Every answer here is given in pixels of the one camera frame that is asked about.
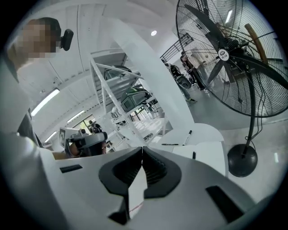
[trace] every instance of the fan base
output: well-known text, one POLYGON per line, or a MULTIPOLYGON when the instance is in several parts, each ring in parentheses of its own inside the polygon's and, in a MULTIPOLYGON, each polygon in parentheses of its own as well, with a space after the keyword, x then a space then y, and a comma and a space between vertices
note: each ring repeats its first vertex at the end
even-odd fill
POLYGON ((245 144, 235 145, 228 152, 229 172, 236 177, 250 175, 257 166, 258 156, 255 149, 248 147, 246 154, 243 154, 245 144))

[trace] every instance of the round recessed light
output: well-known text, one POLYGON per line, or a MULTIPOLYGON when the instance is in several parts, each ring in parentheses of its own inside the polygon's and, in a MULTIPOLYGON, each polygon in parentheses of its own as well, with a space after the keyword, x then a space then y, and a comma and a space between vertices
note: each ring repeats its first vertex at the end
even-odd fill
POLYGON ((152 31, 151 36, 155 36, 157 34, 157 31, 152 31))

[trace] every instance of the pen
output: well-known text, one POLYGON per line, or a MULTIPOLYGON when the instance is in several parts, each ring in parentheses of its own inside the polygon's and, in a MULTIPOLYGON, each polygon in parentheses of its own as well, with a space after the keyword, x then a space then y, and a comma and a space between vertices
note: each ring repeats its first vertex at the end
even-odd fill
POLYGON ((163 146, 178 146, 178 144, 162 144, 163 146))
POLYGON ((189 138, 190 138, 190 136, 191 136, 191 133, 192 133, 192 130, 189 131, 189 133, 188 133, 188 135, 187 135, 187 137, 186 137, 183 145, 186 145, 187 141, 189 140, 189 138))

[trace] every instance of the black metal railing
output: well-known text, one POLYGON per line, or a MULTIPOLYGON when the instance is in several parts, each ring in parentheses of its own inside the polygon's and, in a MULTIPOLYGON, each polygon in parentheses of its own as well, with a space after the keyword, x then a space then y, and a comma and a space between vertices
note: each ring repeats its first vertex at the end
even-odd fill
MULTIPOLYGON (((194 39, 188 33, 184 34, 180 40, 184 46, 187 46, 194 41, 194 39)), ((182 51, 182 48, 180 41, 178 40, 160 57, 160 59, 163 59, 167 62, 180 51, 182 51)))

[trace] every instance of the black pedestal fan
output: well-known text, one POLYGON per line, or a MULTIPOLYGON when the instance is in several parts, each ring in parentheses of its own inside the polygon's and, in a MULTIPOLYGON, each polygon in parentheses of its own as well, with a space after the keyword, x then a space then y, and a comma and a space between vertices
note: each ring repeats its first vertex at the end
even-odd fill
POLYGON ((246 177, 258 161, 250 143, 261 131, 259 119, 262 125, 262 118, 288 108, 288 71, 276 34, 248 0, 179 0, 176 26, 178 37, 193 38, 180 43, 202 84, 230 109, 251 117, 246 144, 228 152, 230 173, 246 177))

